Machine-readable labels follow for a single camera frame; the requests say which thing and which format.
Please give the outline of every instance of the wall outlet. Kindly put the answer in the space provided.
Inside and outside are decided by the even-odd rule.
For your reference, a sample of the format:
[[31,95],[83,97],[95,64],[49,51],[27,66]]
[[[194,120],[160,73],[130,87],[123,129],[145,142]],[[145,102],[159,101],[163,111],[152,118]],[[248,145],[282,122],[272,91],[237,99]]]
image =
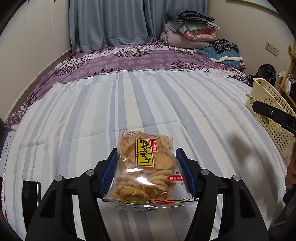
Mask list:
[[266,44],[265,44],[265,49],[267,49],[267,50],[269,50],[269,51],[271,52],[272,47],[273,47],[273,46],[272,46],[270,43],[266,42]]
[[272,46],[271,52],[272,52],[275,56],[278,56],[278,55],[279,55],[279,50],[278,50],[276,47],[274,47],[274,46]]

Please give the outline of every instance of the pink quilt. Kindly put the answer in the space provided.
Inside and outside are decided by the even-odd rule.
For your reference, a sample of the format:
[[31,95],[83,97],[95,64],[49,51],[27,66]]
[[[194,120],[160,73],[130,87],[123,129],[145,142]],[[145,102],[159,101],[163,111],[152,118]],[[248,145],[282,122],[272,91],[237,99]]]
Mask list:
[[189,31],[186,30],[183,35],[192,41],[214,41],[217,36],[216,29],[204,28],[199,30]]

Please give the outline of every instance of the yellow label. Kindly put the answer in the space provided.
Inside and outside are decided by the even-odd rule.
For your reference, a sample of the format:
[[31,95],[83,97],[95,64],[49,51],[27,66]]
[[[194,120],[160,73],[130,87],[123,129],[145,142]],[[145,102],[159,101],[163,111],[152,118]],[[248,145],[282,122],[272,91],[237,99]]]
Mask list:
[[150,139],[136,139],[136,167],[154,167]]

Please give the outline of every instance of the blue curtain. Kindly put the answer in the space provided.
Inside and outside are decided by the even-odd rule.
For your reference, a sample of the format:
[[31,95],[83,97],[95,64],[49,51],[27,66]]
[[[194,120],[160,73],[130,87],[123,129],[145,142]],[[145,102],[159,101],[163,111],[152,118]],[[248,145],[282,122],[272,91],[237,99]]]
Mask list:
[[159,39],[168,22],[166,12],[181,8],[207,13],[208,0],[144,0],[144,11],[149,42]]
[[142,44],[149,40],[142,0],[70,0],[72,50],[106,45]]

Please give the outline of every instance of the screw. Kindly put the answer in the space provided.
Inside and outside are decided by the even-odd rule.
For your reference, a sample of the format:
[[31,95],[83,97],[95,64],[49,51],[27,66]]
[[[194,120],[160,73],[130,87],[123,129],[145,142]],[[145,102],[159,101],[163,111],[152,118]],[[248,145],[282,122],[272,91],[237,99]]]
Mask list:
[[57,176],[57,177],[55,178],[55,181],[56,181],[56,182],[60,182],[61,180],[63,180],[63,177],[62,177],[62,176]]
[[207,175],[210,174],[210,171],[207,170],[207,169],[203,169],[203,170],[202,170],[202,174],[205,175],[205,176],[207,176]]
[[87,171],[86,171],[86,174],[87,174],[88,176],[92,176],[92,175],[94,174],[94,170],[92,170],[92,169],[87,170]]
[[234,176],[233,176],[233,179],[236,180],[236,181],[240,181],[240,180],[241,180],[241,178],[240,178],[239,175],[234,175]]

